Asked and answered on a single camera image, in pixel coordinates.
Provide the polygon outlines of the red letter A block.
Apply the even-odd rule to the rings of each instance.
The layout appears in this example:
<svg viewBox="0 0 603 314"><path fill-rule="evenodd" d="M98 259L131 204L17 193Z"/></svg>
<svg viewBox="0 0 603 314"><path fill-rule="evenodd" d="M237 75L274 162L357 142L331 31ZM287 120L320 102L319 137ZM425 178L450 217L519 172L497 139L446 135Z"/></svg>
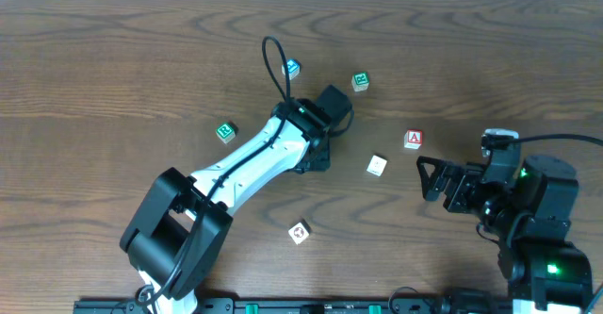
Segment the red letter A block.
<svg viewBox="0 0 603 314"><path fill-rule="evenodd" d="M419 149L423 142L423 132L421 130L409 129L404 136L404 147L407 149Z"/></svg>

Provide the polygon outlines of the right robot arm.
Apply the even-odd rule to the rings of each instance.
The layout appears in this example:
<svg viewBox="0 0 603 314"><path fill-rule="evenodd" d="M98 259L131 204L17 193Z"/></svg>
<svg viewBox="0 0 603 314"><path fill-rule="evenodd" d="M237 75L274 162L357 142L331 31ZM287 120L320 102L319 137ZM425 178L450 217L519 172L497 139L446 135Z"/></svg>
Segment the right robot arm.
<svg viewBox="0 0 603 314"><path fill-rule="evenodd" d="M512 131L489 129L481 137L484 163L418 157L423 198L434 202L444 195L448 212L478 218L477 232L498 247L497 264L513 300L541 311L559 305L587 313L596 301L591 264L566 238L577 172L555 157L522 157L523 143Z"/></svg>

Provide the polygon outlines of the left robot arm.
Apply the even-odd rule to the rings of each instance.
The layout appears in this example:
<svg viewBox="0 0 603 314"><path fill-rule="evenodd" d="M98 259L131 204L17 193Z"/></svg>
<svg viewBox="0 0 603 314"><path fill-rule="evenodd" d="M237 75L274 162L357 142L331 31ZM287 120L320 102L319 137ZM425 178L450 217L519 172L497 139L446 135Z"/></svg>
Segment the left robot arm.
<svg viewBox="0 0 603 314"><path fill-rule="evenodd" d="M317 100L289 98L263 129L228 157L152 184L124 229L120 247L145 284L134 298L149 313L192 313L195 289L215 264L235 213L282 173L324 172L330 140L353 119L350 98L333 85Z"/></svg>

